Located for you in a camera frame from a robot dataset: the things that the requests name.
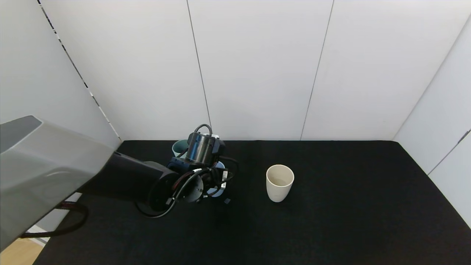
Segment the black table surface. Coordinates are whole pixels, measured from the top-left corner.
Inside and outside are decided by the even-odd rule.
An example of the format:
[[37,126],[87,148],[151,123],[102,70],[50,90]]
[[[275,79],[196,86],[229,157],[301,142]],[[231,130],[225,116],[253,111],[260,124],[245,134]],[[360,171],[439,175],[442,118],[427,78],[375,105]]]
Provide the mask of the black table surface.
[[[165,165],[173,142],[125,141],[118,151]],[[51,238],[34,264],[471,264],[471,229],[396,142],[226,145],[240,172],[219,198],[147,219],[130,202],[83,195],[88,221]],[[281,203],[266,192],[274,164],[295,174]]]

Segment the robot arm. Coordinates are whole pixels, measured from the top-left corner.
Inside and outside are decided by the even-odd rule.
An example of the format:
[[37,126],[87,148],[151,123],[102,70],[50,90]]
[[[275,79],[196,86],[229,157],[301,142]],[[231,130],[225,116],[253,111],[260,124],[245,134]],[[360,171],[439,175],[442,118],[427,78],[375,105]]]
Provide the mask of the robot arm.
[[[202,127],[210,133],[198,132]],[[83,206],[63,202],[75,192],[132,201],[146,217],[158,218],[178,201],[214,195],[234,176],[216,167],[225,144],[205,124],[189,135],[185,157],[173,157],[166,166],[120,154],[33,116],[1,124],[0,131],[1,250],[54,208],[82,211],[85,220]]]

